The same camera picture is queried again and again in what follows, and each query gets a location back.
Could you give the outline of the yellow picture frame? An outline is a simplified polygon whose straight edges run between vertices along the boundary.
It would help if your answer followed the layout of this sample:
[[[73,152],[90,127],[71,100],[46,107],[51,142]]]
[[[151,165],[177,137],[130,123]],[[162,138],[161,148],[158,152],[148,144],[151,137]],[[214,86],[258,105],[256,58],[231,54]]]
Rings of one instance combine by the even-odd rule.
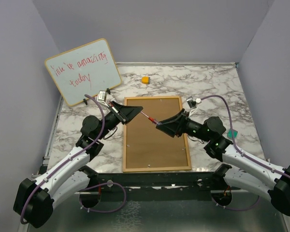
[[[124,126],[123,171],[158,172],[191,170],[187,136],[172,138],[155,128],[148,117],[161,121],[183,108],[179,96],[126,97],[126,106],[143,112]]]

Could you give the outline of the small whiteboard yellow rim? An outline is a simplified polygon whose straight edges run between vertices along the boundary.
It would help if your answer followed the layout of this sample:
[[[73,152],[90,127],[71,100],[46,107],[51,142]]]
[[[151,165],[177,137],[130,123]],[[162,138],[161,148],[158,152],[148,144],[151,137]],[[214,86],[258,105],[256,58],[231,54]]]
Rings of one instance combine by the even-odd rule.
[[[44,64],[68,106],[83,102],[86,94],[96,96],[122,82],[104,38],[50,57]]]

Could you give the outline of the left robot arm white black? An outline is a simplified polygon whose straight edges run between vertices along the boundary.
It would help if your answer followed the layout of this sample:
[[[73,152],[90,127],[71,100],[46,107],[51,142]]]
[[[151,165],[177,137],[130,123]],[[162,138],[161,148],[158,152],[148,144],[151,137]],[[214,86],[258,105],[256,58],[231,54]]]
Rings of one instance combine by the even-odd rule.
[[[99,142],[118,124],[131,122],[142,110],[141,106],[124,106],[111,101],[107,114],[101,119],[89,115],[84,118],[81,137],[73,149],[54,167],[30,180],[24,179],[16,194],[13,210],[20,215],[21,224],[35,228],[44,225],[61,201],[79,190],[93,190],[97,179],[83,171],[101,151]]]

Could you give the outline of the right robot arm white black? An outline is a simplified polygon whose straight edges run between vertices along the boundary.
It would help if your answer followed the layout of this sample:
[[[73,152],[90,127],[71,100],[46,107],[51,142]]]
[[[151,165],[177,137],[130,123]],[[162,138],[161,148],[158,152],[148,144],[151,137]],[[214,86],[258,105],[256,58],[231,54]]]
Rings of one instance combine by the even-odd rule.
[[[207,142],[206,153],[223,163],[212,177],[218,189],[240,188],[267,199],[280,213],[290,216],[290,166],[287,168],[262,160],[225,138],[225,127],[217,116],[203,124],[181,110],[177,115],[158,122],[156,129],[171,137],[182,134]]]

